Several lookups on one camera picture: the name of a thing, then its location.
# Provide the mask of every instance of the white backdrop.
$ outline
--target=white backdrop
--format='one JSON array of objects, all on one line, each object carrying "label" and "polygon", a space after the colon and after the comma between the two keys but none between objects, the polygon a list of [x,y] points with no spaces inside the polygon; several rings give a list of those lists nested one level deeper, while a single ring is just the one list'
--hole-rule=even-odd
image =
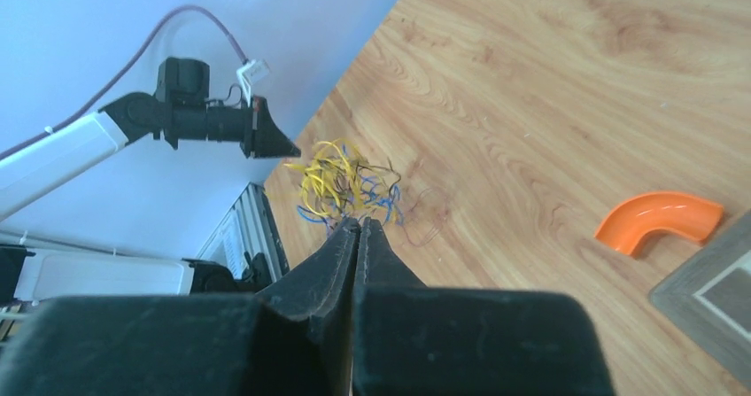
[{"label": "white backdrop", "polygon": [[[276,124],[294,139],[396,1],[0,0],[0,151],[81,107],[166,12],[186,3],[208,8],[250,58],[268,62],[272,73],[256,92],[268,98]],[[184,12],[95,106],[134,90],[152,93],[159,63],[169,55],[208,63],[213,97],[225,97],[235,81],[239,62],[224,35],[202,15]],[[276,163],[246,159],[237,144],[181,141],[173,151],[147,136],[0,229],[191,257],[248,182],[262,182]]]}]

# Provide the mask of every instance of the orange pipe elbow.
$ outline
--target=orange pipe elbow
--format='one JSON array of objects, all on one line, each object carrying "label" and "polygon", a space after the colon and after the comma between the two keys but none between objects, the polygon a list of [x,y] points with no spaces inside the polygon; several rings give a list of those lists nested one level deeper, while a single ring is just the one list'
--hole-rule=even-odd
[{"label": "orange pipe elbow", "polygon": [[703,245],[723,217],[723,207],[705,198],[657,191],[628,199],[614,208],[594,237],[637,257],[650,234],[669,232]]}]

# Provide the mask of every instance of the pile of wires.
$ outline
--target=pile of wires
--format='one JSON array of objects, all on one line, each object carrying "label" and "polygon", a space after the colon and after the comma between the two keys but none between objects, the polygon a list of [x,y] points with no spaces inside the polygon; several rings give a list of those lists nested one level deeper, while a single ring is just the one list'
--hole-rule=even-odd
[{"label": "pile of wires", "polygon": [[345,217],[376,217],[404,224],[399,208],[401,175],[389,166],[370,164],[357,146],[345,139],[322,141],[308,165],[285,164],[303,175],[299,215],[326,225],[327,234]]}]

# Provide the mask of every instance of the purple cable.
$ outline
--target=purple cable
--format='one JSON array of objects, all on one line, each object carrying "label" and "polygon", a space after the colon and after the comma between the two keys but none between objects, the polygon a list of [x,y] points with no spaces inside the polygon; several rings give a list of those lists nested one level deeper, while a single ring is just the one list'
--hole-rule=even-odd
[{"label": "purple cable", "polygon": [[[218,18],[216,18],[212,13],[210,13],[206,8],[203,8],[201,6],[196,6],[194,4],[185,4],[183,6],[177,7],[170,11],[167,15],[164,16],[154,27],[154,29],[151,31],[151,33],[146,37],[146,40],[143,41],[143,44],[138,49],[138,51],[135,53],[135,55],[128,61],[128,63],[122,67],[122,69],[115,74],[115,76],[107,83],[103,88],[101,88],[86,104],[84,104],[81,109],[76,111],[73,115],[68,117],[67,119],[61,121],[60,123],[56,124],[52,127],[52,132],[59,132],[63,128],[66,128],[70,126],[74,121],[80,119],[83,114],[85,114],[91,106],[98,101],[109,89],[112,88],[112,86],[117,83],[120,78],[127,73],[130,68],[133,66],[133,64],[138,61],[138,59],[143,55],[143,53],[146,51],[146,49],[149,47],[151,42],[154,40],[154,37],[157,36],[157,33],[159,30],[165,26],[165,24],[172,19],[175,15],[185,12],[185,11],[195,11],[200,12],[204,14],[208,19],[210,19],[214,24],[216,24],[216,27],[221,30],[222,33],[227,37],[229,40],[229,44],[232,45],[232,49],[235,50],[235,53],[238,57],[240,57],[240,61],[245,64],[248,62],[248,57],[245,56],[245,52],[243,52],[243,48],[240,47],[240,44],[237,43],[237,40],[235,40],[235,37],[227,30],[226,27],[224,27],[224,24],[219,21]],[[27,148],[29,145],[36,144],[37,142],[41,141],[45,137],[49,136],[50,134],[47,132],[42,132],[37,136],[31,137],[27,139],[26,141],[17,144],[11,148],[8,148],[7,150],[0,152],[0,160],[7,159],[11,155],[15,154],[18,151],[23,150],[24,148]]]}]

